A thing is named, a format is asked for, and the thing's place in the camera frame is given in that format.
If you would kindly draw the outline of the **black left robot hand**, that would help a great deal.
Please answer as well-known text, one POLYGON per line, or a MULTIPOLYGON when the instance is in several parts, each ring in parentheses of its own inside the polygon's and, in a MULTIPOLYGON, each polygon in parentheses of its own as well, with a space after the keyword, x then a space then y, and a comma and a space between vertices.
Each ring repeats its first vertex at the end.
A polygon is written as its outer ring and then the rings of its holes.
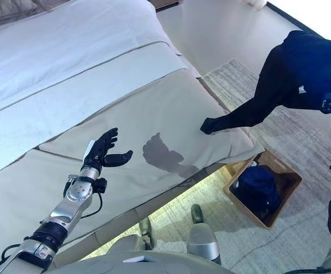
POLYGON ((115 147, 115 143, 118 140, 117 135, 118 128, 115 127, 94 141, 83 159, 81 170, 94 168, 101 173, 103 167, 120 167, 128 163, 133 155, 132 150, 124 154, 108 154, 108 151, 115 147))

